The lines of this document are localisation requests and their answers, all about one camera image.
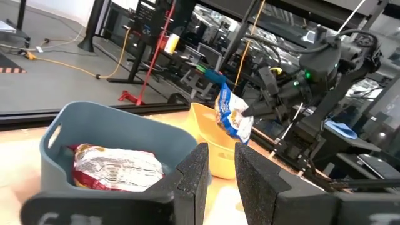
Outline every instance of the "yellow bowl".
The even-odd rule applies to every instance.
[[[192,103],[186,120],[187,131],[198,143],[206,142],[209,148],[209,168],[213,176],[234,179],[234,150],[236,140],[217,125],[215,110]]]

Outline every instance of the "yellow cable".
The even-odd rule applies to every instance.
[[[257,16],[256,16],[256,20],[254,20],[254,24],[253,24],[252,29],[251,29],[251,33],[250,33],[251,35],[253,35],[254,31],[256,30],[256,24],[257,24],[258,18],[259,18],[260,15],[261,15],[261,11],[263,10],[264,4],[265,4],[265,0],[262,0],[262,3],[261,3],[261,5],[260,5],[260,8],[259,8],[258,13],[257,13]],[[247,52],[248,52],[250,43],[251,43],[251,41],[247,41],[246,48],[244,48],[243,55],[242,55],[242,59],[241,59],[241,61],[240,61],[239,70],[237,71],[235,86],[233,87],[233,89],[235,89],[236,86],[238,85],[240,73],[242,72],[244,57],[246,57],[246,54],[247,54]]]
[[[278,74],[278,75],[281,75],[281,73],[282,73],[282,68],[280,68],[280,67],[272,67],[271,69],[269,69],[270,71],[276,71],[276,73]]]
[[[124,45],[122,46],[121,56],[119,57],[119,61],[118,61],[118,63],[117,63],[117,66],[116,66],[114,72],[112,72],[110,75],[107,75],[107,76],[99,76],[99,77],[97,77],[96,74],[94,74],[94,73],[92,73],[92,72],[89,72],[89,71],[87,71],[87,70],[85,70],[85,69],[82,69],[82,68],[80,68],[80,67],[73,66],[73,65],[66,64],[66,63],[64,63],[64,62],[60,62],[60,61],[56,61],[56,60],[52,60],[52,59],[44,59],[44,58],[41,58],[41,57],[36,57],[36,56],[34,56],[33,54],[31,54],[31,53],[30,53],[30,54],[31,54],[32,56],[31,56],[31,58],[29,58],[29,59],[42,60],[42,61],[46,61],[46,62],[49,62],[49,63],[55,63],[55,64],[59,64],[59,65],[62,65],[62,66],[69,67],[69,68],[77,69],[77,70],[79,70],[79,71],[82,71],[82,72],[84,72],[84,73],[86,73],[86,74],[88,74],[88,75],[90,75],[90,76],[94,76],[95,78],[99,78],[99,79],[100,79],[100,78],[110,78],[110,77],[114,76],[114,75],[117,73],[117,71],[118,71],[118,69],[119,69],[119,66],[121,65],[121,62],[122,62],[122,60],[123,60],[123,58],[124,58],[124,52],[125,52],[126,43],[128,42],[129,32],[130,32],[130,29],[128,29],[128,30],[126,31],[125,40],[124,40]]]

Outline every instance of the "desk leg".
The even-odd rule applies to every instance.
[[[23,23],[24,23],[24,15],[25,15],[25,8],[26,8],[26,0],[21,0],[19,4],[19,12],[18,12],[18,22],[15,25],[10,19],[6,20],[6,23],[16,29],[15,33],[7,33],[7,35],[24,38],[25,39],[25,48],[29,48],[31,45],[31,38],[22,31]]]
[[[19,12],[17,21],[17,29],[19,30],[23,29],[25,9],[26,9],[26,0],[21,0],[21,3],[19,3]]]
[[[139,44],[137,45],[137,56],[135,57],[135,61],[133,62],[131,72],[129,73],[129,77],[127,79],[108,78],[107,81],[110,83],[144,84],[143,81],[135,81],[134,79],[136,77],[136,73],[139,70],[139,66],[142,62],[145,50],[146,50],[146,43],[144,41],[139,41]]]

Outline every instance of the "white wall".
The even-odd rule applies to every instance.
[[[27,5],[36,9],[71,19],[86,26],[94,0],[27,0]],[[128,9],[136,9],[138,0],[113,0],[114,3]]]

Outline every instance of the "chip bag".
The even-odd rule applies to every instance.
[[[163,166],[151,152],[111,149],[91,144],[74,151],[75,185],[103,191],[143,192],[163,178]]]
[[[250,140],[254,117],[243,117],[242,112],[249,106],[237,97],[226,83],[215,101],[216,121],[232,138],[247,144]]]

